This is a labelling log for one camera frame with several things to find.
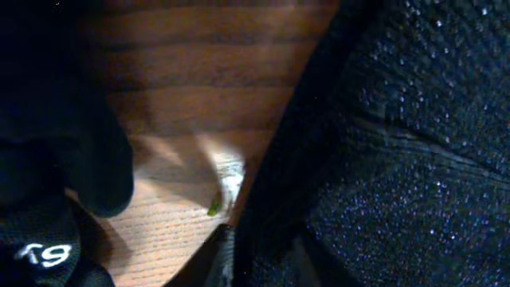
glittery fabric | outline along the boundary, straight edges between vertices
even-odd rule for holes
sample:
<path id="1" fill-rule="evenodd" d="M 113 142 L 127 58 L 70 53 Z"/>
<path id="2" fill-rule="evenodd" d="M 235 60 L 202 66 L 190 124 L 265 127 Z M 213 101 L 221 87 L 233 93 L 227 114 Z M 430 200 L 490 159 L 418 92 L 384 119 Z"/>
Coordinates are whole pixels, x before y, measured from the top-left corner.
<path id="1" fill-rule="evenodd" d="M 305 226 L 360 285 L 509 286 L 510 2 L 375 3 L 344 1 L 310 59 L 240 222 L 238 282 L 295 285 Z"/>

green object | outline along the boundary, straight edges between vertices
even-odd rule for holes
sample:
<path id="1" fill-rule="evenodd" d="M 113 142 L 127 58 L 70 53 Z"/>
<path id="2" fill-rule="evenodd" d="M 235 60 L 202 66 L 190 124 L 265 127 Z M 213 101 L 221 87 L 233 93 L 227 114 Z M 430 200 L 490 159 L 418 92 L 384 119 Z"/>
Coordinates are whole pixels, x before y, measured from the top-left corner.
<path id="1" fill-rule="evenodd" d="M 221 203 L 219 203 L 217 199 L 213 199 L 210 202 L 210 207 L 209 210 L 207 211 L 207 215 L 215 216 L 216 214 L 218 214 L 221 208 L 222 208 Z"/>

black fabric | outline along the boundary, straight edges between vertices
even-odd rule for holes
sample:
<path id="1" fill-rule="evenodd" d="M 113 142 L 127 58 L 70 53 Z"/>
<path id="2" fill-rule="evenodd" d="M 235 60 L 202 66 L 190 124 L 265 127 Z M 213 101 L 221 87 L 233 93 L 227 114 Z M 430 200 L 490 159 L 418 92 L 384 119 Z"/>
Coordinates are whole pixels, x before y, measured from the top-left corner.
<path id="1" fill-rule="evenodd" d="M 509 13 L 342 1 L 250 192 L 234 286 L 296 285 L 296 238 L 323 286 L 510 285 Z"/>
<path id="2" fill-rule="evenodd" d="M 80 68 L 73 20 L 85 2 L 59 3 L 61 10 L 33 1 L 0 11 L 4 286 L 113 286 L 81 252 L 65 188 L 100 217 L 124 210 L 133 192 L 131 147 L 104 92 Z"/>

wooden floor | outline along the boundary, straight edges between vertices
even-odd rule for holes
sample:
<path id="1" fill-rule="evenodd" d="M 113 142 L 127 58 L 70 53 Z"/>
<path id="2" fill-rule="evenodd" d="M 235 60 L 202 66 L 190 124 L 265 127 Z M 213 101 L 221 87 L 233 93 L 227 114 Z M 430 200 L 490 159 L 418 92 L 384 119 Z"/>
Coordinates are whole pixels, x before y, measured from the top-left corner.
<path id="1" fill-rule="evenodd" d="M 245 195 L 336 8 L 187 2 L 109 1 L 85 30 L 135 149 L 132 204 L 100 220 L 97 242 L 119 287 L 161 286 L 226 220 L 206 215 L 218 190 L 214 161 L 225 154 L 245 161 Z"/>

wood grain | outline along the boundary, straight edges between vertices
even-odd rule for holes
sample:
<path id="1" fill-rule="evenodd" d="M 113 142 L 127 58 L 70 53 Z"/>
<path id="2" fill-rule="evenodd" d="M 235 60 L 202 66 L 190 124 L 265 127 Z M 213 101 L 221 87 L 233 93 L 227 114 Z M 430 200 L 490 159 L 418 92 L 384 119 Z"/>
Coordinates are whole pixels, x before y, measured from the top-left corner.
<path id="1" fill-rule="evenodd" d="M 111 0 L 87 22 L 93 66 L 135 150 L 132 204 L 98 219 L 118 286 L 163 285 L 228 220 L 206 216 L 217 155 L 243 158 L 242 204 L 336 6 Z"/>

